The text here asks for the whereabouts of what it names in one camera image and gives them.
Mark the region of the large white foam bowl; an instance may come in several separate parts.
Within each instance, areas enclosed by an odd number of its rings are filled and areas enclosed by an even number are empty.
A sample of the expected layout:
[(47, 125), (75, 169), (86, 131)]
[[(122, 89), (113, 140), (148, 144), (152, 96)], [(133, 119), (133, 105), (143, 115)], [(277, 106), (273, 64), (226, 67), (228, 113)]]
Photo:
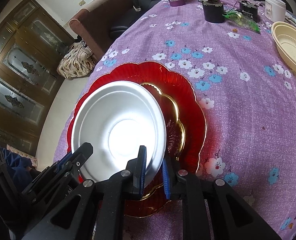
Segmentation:
[(143, 86), (114, 81), (91, 93), (72, 125), (71, 150), (88, 142), (92, 155), (81, 166), (85, 179), (109, 179), (135, 159), (141, 145), (146, 147), (148, 185), (158, 173), (166, 148), (166, 124), (155, 97)]

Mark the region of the white plastic jar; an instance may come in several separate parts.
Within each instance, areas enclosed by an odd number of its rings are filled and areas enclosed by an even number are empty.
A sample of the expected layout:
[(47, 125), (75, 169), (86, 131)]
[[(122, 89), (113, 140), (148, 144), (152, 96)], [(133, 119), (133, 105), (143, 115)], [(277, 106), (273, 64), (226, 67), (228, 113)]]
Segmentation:
[(272, 22), (285, 21), (286, 3), (282, 0), (265, 0), (264, 15)]

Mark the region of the wooden glass-door cabinet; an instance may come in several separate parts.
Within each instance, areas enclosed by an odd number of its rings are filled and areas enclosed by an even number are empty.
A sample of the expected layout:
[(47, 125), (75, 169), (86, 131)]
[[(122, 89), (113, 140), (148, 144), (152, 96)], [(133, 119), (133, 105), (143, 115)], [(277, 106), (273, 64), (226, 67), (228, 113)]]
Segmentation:
[(72, 36), (36, 1), (23, 0), (0, 24), (0, 142), (36, 154), (63, 83), (60, 60)]

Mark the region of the white cloth gloves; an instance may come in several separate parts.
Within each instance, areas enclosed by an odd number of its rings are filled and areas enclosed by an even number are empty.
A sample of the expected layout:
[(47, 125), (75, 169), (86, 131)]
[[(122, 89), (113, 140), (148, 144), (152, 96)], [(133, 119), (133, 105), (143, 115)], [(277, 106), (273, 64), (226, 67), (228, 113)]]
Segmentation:
[(285, 12), (285, 22), (296, 27), (296, 17), (288, 10)]

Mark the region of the beige plastic ribbed bowl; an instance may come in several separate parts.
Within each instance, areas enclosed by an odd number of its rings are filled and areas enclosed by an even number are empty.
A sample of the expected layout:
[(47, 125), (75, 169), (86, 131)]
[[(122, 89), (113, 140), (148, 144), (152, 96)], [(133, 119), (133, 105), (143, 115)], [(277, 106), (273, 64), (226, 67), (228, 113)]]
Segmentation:
[(271, 33), (277, 51), (286, 65), (296, 72), (296, 28), (286, 22), (275, 22)]

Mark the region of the large red glass plate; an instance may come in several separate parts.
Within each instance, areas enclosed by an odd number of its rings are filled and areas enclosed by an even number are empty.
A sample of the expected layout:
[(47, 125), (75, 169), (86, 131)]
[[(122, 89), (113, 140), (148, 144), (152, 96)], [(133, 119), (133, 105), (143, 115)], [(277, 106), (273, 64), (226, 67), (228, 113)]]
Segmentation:
[[(80, 112), (84, 101), (95, 90), (107, 83), (121, 80), (155, 85), (177, 103), (179, 119), (185, 129), (185, 144), (181, 152), (172, 155), (177, 158), (181, 169), (196, 174), (199, 168), (200, 153), (206, 139), (205, 116), (188, 79), (179, 73), (168, 70), (160, 63), (148, 61), (119, 65), (94, 81), (89, 90), (77, 102), (73, 115), (76, 116)], [(167, 202), (162, 173), (158, 172), (145, 189), (143, 198), (128, 201), (124, 213), (135, 218), (149, 217), (161, 210)]]

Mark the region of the black cup with cork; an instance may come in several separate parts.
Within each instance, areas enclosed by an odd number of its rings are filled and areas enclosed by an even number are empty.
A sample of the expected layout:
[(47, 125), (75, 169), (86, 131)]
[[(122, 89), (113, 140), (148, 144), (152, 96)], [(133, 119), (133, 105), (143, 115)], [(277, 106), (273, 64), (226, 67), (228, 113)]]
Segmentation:
[(220, 0), (202, 0), (201, 1), (204, 19), (210, 23), (224, 22), (223, 3)]

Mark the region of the green plastic wrapper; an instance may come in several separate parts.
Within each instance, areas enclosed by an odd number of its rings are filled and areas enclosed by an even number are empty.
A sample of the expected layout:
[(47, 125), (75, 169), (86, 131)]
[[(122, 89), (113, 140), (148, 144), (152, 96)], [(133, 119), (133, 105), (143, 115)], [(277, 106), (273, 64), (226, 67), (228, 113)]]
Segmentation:
[(257, 25), (257, 23), (254, 20), (244, 16), (239, 11), (236, 11), (236, 10), (224, 11), (223, 17), (229, 22), (232, 22), (233, 24), (241, 28), (249, 29), (251, 31), (254, 31), (255, 33), (260, 33), (260, 27)]

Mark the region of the patterned blanket bundle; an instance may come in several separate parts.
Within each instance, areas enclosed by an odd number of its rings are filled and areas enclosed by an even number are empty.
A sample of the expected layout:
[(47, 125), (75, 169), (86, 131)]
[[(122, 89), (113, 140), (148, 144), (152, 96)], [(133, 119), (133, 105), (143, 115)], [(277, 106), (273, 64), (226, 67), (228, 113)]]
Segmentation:
[(83, 40), (76, 42), (61, 59), (57, 73), (65, 79), (87, 76), (95, 66), (93, 55), (91, 49)]

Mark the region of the small red glass plate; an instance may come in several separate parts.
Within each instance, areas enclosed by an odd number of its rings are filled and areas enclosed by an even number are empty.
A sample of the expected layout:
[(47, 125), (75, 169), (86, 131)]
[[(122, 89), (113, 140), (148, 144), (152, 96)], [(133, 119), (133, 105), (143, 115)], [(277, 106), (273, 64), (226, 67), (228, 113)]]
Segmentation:
[(155, 84), (143, 82), (145, 87), (158, 102), (166, 123), (166, 149), (164, 156), (167, 154), (170, 157), (178, 159), (185, 145), (185, 128), (179, 118), (179, 107), (175, 100), (162, 92)]

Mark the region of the black electronic device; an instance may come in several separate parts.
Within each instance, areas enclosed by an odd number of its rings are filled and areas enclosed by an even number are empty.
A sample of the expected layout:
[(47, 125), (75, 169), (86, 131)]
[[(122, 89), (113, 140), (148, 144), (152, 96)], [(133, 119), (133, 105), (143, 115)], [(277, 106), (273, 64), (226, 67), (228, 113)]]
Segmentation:
[(239, 5), (239, 12), (250, 20), (258, 22), (258, 6), (256, 4), (251, 3), (249, 0), (238, 0), (237, 4)]

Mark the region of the purple floral tablecloth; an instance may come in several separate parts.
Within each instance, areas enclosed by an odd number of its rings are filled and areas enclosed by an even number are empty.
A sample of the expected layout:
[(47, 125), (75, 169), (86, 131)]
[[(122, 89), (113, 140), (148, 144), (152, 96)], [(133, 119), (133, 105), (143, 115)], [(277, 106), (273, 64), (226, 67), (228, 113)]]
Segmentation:
[(209, 23), (197, 0), (161, 0), (105, 52), (83, 93), (123, 63), (156, 61), (191, 83), (207, 120), (198, 175), (224, 179), (282, 239), (296, 236), (296, 74), (271, 21), (260, 33)]

